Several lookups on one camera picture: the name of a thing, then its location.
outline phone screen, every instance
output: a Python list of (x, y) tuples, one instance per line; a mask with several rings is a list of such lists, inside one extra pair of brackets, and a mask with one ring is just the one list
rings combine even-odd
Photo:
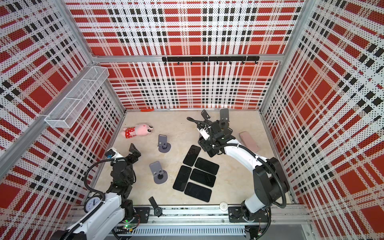
[(192, 167), (195, 164), (196, 158), (199, 155), (201, 148), (195, 145), (192, 145), (184, 158), (183, 163)]
[(184, 193), (187, 194), (188, 196), (200, 199), (205, 202), (209, 202), (209, 199), (211, 198), (212, 190), (189, 182), (187, 184), (187, 187)]
[(216, 175), (219, 165), (199, 157), (195, 163), (195, 167), (203, 171), (209, 172), (210, 174)]
[(181, 166), (179, 173), (177, 174), (177, 177), (175, 179), (175, 183), (173, 184), (173, 189), (176, 189), (181, 192), (184, 191), (191, 171), (192, 168), (187, 166)]
[(216, 181), (216, 177), (214, 175), (200, 171), (196, 168), (192, 171), (190, 178), (191, 180), (199, 182), (208, 187), (213, 187)]

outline pink plush toy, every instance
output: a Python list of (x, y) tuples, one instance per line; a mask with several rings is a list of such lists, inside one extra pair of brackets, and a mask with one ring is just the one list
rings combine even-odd
[(125, 138), (131, 138), (134, 136), (145, 136), (152, 132), (153, 127), (146, 124), (140, 123), (135, 127), (123, 127), (123, 131), (120, 132), (121, 135), (125, 136)]

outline perforated wall panel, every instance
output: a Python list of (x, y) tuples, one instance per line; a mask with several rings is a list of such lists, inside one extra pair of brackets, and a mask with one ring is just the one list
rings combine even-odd
[(321, 238), (384, 238), (384, 2), (317, 1), (265, 112)]
[(303, 0), (65, 0), (93, 53), (283, 53)]
[(0, 155), (87, 65), (53, 1), (0, 3)]
[[(0, 183), (0, 239), (49, 239), (85, 196), (121, 118), (103, 86), (71, 129), (47, 127)], [(88, 175), (88, 183), (97, 167)]]
[(105, 63), (126, 109), (258, 109), (277, 61)]

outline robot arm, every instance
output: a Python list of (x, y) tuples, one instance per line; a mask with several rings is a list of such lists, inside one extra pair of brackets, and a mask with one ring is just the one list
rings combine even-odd
[(119, 222), (134, 220), (133, 203), (132, 200), (128, 199), (128, 195), (132, 190), (132, 184), (136, 181), (132, 165), (138, 160), (141, 153), (133, 144), (131, 144), (129, 151), (132, 154), (127, 157), (123, 157), (113, 148), (105, 153), (108, 160), (98, 163), (111, 162), (113, 167), (111, 186), (106, 193), (91, 188), (90, 190), (100, 195), (101, 201), (77, 223), (65, 231), (56, 231), (51, 240), (103, 240)]
[[(201, 134), (198, 140), (202, 149), (213, 157), (219, 151), (227, 154), (253, 173), (253, 186), (255, 193), (242, 202), (243, 218), (253, 221), (255, 213), (260, 209), (276, 204), (285, 207), (285, 193), (289, 190), (288, 180), (280, 162), (276, 158), (267, 159), (253, 153), (232, 136), (232, 129), (229, 128), (228, 109), (220, 110), (220, 120), (211, 122), (210, 116), (203, 110), (201, 115), (204, 121), (196, 121), (192, 118), (187, 120), (195, 122)], [(276, 203), (279, 198), (283, 199), (282, 204)]]

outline watch face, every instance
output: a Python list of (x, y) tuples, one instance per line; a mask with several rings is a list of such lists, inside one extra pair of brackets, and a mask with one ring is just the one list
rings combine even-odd
[(153, 213), (155, 216), (160, 216), (162, 214), (162, 212), (163, 211), (162, 211), (161, 207), (157, 207), (153, 210)]
[(99, 204), (101, 201), (99, 196), (93, 196), (90, 199), (87, 200), (84, 206), (84, 211), (85, 212), (90, 212), (96, 205)]

